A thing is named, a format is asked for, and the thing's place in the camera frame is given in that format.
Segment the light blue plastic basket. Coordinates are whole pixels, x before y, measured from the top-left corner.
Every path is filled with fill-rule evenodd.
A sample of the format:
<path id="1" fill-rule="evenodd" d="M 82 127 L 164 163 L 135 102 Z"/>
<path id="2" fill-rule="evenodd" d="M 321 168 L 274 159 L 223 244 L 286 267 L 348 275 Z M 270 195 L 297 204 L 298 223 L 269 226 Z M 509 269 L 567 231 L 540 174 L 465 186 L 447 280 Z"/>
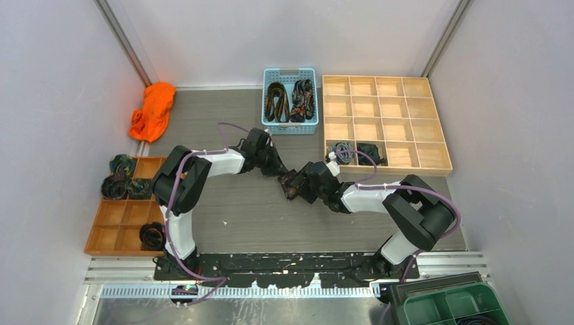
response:
<path id="1" fill-rule="evenodd" d="M 315 97 L 315 116 L 304 123 L 277 123 L 265 120 L 265 98 L 268 86 L 273 82 L 280 82 L 286 88 L 289 102 L 289 113 L 292 109 L 292 91 L 298 80 L 310 79 L 313 83 Z M 313 135 L 319 125 L 320 109 L 317 99 L 317 83 L 315 71 L 312 68 L 267 68 L 263 72 L 263 95 L 261 100 L 261 122 L 263 126 L 276 135 Z"/>

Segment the black orange rolled tie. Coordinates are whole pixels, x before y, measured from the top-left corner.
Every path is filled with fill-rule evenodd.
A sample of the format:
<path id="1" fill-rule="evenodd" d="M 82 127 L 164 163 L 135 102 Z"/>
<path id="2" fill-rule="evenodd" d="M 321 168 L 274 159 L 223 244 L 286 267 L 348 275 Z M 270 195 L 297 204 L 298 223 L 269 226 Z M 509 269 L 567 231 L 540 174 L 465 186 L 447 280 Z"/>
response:
<path id="1" fill-rule="evenodd" d="M 164 226 L 160 222 L 146 223 L 140 227 L 139 240 L 149 251 L 163 251 L 166 243 Z"/>

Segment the dark green rolled tie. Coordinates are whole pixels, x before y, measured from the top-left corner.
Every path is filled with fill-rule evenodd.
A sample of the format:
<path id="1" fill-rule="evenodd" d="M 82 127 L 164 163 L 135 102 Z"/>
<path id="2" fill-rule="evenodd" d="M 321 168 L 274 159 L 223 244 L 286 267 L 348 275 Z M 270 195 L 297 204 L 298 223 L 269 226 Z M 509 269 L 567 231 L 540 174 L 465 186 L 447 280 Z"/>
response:
<path id="1" fill-rule="evenodd" d="M 382 156 L 380 150 L 376 144 L 357 142 L 357 151 L 363 152 L 363 154 L 358 154 L 358 164 L 359 165 L 377 165 L 387 166 L 387 158 Z"/>

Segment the brown paisley patterned tie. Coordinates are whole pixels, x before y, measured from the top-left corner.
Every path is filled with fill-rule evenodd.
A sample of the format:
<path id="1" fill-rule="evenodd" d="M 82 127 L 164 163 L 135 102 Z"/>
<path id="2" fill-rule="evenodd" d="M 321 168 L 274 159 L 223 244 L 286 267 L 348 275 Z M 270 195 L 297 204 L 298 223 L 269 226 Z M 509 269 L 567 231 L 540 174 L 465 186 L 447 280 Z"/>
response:
<path id="1" fill-rule="evenodd" d="M 294 200 L 299 195 L 299 190 L 296 185 L 292 185 L 292 181 L 296 178 L 298 172 L 295 169 L 288 171 L 282 176 L 278 177 L 283 193 L 288 200 Z"/>

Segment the dark brown rolled tie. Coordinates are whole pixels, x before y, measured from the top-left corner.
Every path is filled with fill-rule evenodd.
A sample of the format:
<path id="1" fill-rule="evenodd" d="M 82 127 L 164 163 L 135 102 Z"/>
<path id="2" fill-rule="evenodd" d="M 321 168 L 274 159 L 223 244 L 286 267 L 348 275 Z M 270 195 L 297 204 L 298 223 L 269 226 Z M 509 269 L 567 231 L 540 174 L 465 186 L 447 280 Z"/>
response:
<path id="1" fill-rule="evenodd" d="M 104 199 L 124 200 L 128 196 L 130 178 L 125 173 L 113 173 L 103 180 L 100 191 Z"/>

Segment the orange striped dark tie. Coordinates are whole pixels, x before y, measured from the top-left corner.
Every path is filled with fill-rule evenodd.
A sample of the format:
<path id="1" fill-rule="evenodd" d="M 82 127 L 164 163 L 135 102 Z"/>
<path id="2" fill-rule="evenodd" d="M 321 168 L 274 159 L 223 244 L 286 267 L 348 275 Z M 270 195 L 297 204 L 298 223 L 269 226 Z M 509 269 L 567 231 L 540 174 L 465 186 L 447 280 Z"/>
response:
<path id="1" fill-rule="evenodd" d="M 280 82 L 271 83 L 265 98 L 265 120 L 267 122 L 288 123 L 289 102 L 285 86 Z"/>

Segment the green patterned rolled tie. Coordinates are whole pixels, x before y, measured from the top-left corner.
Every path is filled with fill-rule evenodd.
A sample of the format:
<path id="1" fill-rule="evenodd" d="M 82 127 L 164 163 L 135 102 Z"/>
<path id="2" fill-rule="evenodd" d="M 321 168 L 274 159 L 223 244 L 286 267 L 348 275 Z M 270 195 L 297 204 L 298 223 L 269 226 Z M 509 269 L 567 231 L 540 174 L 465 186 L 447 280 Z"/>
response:
<path id="1" fill-rule="evenodd" d="M 149 200 L 152 197 L 151 180 L 134 178 L 129 182 L 127 192 L 132 200 Z"/>

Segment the blue yellow rolled tie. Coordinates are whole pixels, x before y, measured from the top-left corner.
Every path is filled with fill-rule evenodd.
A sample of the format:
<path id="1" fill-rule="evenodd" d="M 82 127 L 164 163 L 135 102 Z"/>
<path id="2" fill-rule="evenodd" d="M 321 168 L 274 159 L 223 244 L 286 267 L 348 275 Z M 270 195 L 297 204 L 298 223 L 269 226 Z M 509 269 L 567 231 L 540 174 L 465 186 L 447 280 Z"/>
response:
<path id="1" fill-rule="evenodd" d="M 127 154 L 118 154 L 110 162 L 109 168 L 112 174 L 124 173 L 132 177 L 137 164 L 137 159 Z"/>

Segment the orange wooden compartment tray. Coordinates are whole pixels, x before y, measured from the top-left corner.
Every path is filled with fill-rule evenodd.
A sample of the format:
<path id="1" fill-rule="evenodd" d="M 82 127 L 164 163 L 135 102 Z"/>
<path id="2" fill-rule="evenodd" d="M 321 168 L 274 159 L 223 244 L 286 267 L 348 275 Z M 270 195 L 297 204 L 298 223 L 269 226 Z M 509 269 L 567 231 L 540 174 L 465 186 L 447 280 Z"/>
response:
<path id="1" fill-rule="evenodd" d="M 159 171 L 164 157 L 137 159 L 134 178 L 150 179 Z M 164 223 L 162 212 L 152 195 L 149 200 L 102 199 L 95 215 L 85 253 L 92 256 L 155 256 L 162 251 L 146 250 L 139 240 L 140 227 L 152 222 Z"/>

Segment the light wooden compartment tray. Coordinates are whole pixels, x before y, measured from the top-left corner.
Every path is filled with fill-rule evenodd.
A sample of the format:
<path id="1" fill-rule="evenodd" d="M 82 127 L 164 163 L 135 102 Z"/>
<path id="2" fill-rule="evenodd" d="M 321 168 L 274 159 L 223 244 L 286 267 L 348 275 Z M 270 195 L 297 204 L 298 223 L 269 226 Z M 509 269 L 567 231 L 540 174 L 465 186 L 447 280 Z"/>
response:
<path id="1" fill-rule="evenodd" d="M 354 159 L 346 173 L 371 173 L 359 165 L 357 142 L 376 144 L 387 166 L 382 174 L 446 176 L 453 171 L 441 121 L 428 79 L 324 75 L 324 150 L 350 142 Z"/>

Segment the dark framed box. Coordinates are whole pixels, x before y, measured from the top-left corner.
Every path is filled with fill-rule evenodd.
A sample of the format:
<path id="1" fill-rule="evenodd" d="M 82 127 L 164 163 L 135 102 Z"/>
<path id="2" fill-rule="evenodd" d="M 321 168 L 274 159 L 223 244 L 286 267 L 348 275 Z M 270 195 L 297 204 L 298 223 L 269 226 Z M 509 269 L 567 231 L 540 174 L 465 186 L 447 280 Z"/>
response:
<path id="1" fill-rule="evenodd" d="M 405 305 L 408 298 L 418 295 L 434 294 L 441 290 L 457 288 L 468 284 L 481 283 L 483 279 L 479 272 L 440 276 L 425 280 L 409 281 L 405 283 L 394 283 L 387 286 L 384 294 L 385 299 L 391 304 L 391 315 L 394 324 L 408 324 L 407 316 L 400 308 Z M 417 317 L 419 324 L 432 324 L 452 319 L 446 303 L 435 302 L 431 298 L 430 302 L 416 303 L 422 310 L 422 314 Z"/>

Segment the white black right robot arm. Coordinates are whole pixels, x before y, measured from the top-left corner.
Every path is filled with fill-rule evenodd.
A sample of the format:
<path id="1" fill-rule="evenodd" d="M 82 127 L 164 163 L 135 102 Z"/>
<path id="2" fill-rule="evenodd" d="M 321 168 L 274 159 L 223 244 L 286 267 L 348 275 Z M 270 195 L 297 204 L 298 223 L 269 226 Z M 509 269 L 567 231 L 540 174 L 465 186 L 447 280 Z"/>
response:
<path id="1" fill-rule="evenodd" d="M 376 269 L 384 278 L 401 271 L 402 263 L 415 254 L 431 250 L 460 224 L 460 212 L 452 201 L 434 191 L 420 177 L 364 185 L 338 179 L 341 152 L 331 152 L 324 162 L 308 162 L 300 171 L 280 177 L 286 197 L 299 196 L 312 204 L 320 199 L 335 213 L 386 213 L 399 231 L 376 252 Z"/>

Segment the grey patterned rolled tie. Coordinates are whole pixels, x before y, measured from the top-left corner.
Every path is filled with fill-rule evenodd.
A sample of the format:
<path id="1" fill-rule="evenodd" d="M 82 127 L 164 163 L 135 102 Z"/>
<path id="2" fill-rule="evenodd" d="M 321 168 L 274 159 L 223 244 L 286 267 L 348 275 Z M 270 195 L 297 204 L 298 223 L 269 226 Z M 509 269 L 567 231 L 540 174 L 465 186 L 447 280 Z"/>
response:
<path id="1" fill-rule="evenodd" d="M 326 160 L 335 160 L 339 165 L 350 165 L 354 159 L 354 149 L 350 142 L 333 142 L 327 147 Z"/>

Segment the orange cloth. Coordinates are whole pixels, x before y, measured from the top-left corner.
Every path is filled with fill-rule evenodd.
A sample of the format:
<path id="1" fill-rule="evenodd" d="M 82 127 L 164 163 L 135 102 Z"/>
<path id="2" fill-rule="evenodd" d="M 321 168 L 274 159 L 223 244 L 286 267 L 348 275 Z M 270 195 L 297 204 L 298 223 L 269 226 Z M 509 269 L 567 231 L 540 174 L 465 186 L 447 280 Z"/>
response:
<path id="1" fill-rule="evenodd" d="M 153 143 L 167 130 L 176 88 L 157 82 L 146 87 L 143 94 L 142 107 L 133 111 L 127 134 L 133 139 Z"/>

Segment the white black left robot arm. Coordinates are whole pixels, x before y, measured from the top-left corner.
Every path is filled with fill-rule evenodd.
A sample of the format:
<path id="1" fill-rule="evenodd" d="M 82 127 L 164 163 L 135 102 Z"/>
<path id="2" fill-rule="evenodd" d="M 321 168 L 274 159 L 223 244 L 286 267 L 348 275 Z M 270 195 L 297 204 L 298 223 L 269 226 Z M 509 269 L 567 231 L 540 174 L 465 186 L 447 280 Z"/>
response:
<path id="1" fill-rule="evenodd" d="M 192 215 L 211 177 L 240 175 L 259 169 L 264 176 L 283 176 L 288 170 L 269 132 L 253 128 L 238 145 L 221 150 L 190 150 L 176 146 L 154 178 L 151 189 L 164 217 L 165 254 L 171 271 L 182 280 L 198 269 Z"/>

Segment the red floral dark tie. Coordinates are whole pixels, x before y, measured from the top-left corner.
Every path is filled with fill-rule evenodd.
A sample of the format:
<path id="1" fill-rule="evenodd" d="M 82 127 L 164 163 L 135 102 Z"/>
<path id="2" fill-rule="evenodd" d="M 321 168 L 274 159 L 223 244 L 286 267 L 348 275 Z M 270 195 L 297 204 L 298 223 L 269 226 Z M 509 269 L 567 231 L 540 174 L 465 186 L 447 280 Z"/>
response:
<path id="1" fill-rule="evenodd" d="M 315 97 L 313 83 L 310 79 L 298 80 L 292 91 L 292 109 L 289 120 L 293 123 L 304 123 L 315 116 Z"/>

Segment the green plastic bin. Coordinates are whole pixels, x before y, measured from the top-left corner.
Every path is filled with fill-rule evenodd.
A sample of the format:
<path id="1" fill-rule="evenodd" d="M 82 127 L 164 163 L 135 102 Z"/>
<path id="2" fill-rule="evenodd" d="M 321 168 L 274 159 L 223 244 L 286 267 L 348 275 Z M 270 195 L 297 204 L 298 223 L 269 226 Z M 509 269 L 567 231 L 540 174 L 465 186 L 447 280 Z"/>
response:
<path id="1" fill-rule="evenodd" d="M 483 282 L 408 297 L 399 324 L 509 324 L 494 289 Z"/>

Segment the perforated aluminium rail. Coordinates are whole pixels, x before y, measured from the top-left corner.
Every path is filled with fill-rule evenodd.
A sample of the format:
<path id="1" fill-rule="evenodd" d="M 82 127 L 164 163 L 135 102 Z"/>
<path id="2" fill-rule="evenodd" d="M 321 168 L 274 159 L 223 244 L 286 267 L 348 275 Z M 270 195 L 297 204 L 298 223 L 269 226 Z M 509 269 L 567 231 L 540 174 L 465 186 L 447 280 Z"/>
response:
<path id="1" fill-rule="evenodd" d="M 105 285 L 100 297 L 108 299 L 181 299 L 202 297 L 211 289 L 191 284 L 114 284 Z M 269 286 L 260 288 L 256 284 L 250 288 L 218 288 L 209 296 L 211 299 L 301 299 L 301 298 L 368 298 L 380 297 L 380 289 L 359 288 L 322 288 L 319 284 L 307 287 L 278 288 Z"/>

